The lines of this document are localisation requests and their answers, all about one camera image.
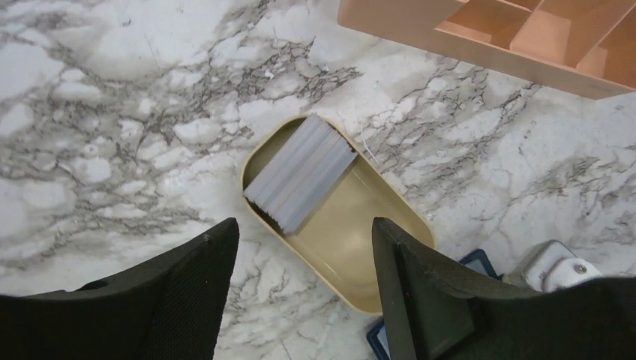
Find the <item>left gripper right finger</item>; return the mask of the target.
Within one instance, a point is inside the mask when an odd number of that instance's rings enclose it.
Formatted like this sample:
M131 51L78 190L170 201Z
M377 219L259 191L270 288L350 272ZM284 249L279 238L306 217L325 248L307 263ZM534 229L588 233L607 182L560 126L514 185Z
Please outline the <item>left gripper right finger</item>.
M633 359L635 279L536 292L428 247L386 217L373 258L393 359Z

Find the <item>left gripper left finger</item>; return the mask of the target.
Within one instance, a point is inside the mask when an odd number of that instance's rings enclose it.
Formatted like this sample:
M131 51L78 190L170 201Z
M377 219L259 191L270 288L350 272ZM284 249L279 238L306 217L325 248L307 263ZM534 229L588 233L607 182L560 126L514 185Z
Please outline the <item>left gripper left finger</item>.
M74 291L1 297L3 359L211 359L239 246L230 217Z

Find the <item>blue leather card holder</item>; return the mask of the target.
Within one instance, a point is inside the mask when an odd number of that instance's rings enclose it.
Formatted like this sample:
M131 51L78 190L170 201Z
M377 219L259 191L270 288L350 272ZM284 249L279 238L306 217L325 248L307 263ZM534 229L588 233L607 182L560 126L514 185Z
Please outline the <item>blue leather card holder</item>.
M459 263L463 264L469 269L478 272L489 278L501 281L502 274L497 274L494 267L491 265L490 260L486 252L482 249L475 249L471 253L462 258ZM379 360L390 360L389 344L386 334L386 325L383 317L380 317L368 330L366 334L366 340L375 355Z

